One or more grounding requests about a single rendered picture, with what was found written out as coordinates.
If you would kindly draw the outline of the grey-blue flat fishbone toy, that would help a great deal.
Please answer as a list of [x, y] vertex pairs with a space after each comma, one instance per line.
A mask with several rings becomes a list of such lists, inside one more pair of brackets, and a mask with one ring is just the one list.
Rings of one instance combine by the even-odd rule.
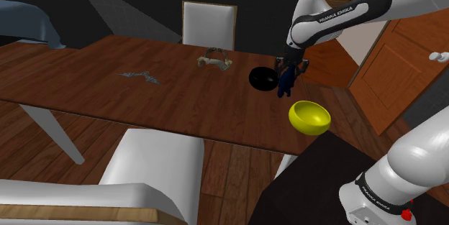
[[144, 71], [141, 73], [120, 73], [119, 75], [128, 78], [142, 76], [146, 82], [160, 85], [160, 81], [155, 76], [150, 75], [148, 71]]

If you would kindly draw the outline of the dark blue figure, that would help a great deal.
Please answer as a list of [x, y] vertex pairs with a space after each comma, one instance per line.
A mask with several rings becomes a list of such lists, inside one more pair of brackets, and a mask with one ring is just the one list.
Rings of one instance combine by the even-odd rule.
[[291, 89], [294, 87], [295, 80], [295, 67], [290, 65], [279, 78], [277, 92], [279, 98], [281, 98], [284, 94], [288, 97], [291, 95]]

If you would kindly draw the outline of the brown wooden table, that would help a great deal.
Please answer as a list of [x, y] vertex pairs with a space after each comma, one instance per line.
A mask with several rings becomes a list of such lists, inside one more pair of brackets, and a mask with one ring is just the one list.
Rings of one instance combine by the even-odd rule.
[[[290, 124], [293, 103], [308, 97], [298, 80], [290, 97], [255, 90], [249, 72], [269, 67], [267, 55], [230, 52], [226, 71], [199, 67], [203, 47], [108, 36], [81, 50], [51, 50], [44, 44], [13, 42], [0, 47], [2, 106], [36, 106], [76, 130], [75, 145], [96, 160], [126, 127], [186, 134], [272, 152], [301, 154], [313, 137]], [[142, 76], [148, 71], [160, 85]], [[0, 120], [0, 178], [15, 174], [49, 142], [12, 142]]]

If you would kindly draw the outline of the blue draped furniture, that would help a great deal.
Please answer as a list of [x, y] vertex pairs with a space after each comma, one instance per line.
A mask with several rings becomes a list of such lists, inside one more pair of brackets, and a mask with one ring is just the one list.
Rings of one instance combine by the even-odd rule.
[[49, 16], [23, 2], [0, 0], [0, 35], [46, 42], [51, 49], [65, 48]]

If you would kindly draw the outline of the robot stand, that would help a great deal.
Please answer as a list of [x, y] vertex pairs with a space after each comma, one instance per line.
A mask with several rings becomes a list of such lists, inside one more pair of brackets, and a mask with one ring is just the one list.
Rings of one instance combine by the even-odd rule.
[[319, 135], [263, 190], [248, 225], [351, 225], [338, 191], [379, 159], [331, 131]]

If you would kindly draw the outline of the white chair with wooden frame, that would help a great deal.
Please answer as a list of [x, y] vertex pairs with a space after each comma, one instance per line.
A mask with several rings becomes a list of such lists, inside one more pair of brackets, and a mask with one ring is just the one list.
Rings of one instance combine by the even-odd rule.
[[97, 185], [0, 180], [0, 204], [157, 208], [197, 225], [204, 140], [128, 129]]
[[182, 43], [235, 49], [237, 6], [182, 1]]

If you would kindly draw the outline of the black bowl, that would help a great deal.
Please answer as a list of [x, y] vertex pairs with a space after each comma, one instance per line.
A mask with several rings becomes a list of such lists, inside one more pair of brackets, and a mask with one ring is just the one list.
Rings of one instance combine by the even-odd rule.
[[278, 86], [278, 74], [267, 67], [253, 68], [248, 76], [250, 85], [259, 91], [272, 91]]

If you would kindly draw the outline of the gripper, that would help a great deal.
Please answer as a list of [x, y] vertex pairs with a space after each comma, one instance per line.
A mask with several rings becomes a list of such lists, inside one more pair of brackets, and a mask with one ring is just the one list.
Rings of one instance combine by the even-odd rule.
[[276, 57], [274, 63], [274, 70], [277, 73], [277, 76], [280, 78], [282, 72], [286, 67], [290, 65], [295, 65], [295, 77], [299, 77], [301, 74], [304, 74], [309, 66], [309, 61], [307, 59], [303, 59], [304, 49], [296, 49], [294, 47], [286, 46], [284, 56]]

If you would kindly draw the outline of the yellow bowl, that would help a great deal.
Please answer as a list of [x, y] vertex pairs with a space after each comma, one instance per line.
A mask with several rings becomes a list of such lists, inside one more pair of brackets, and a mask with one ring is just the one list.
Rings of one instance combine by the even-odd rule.
[[326, 132], [331, 123], [330, 113], [312, 101], [297, 101], [289, 109], [289, 121], [297, 131], [311, 136]]

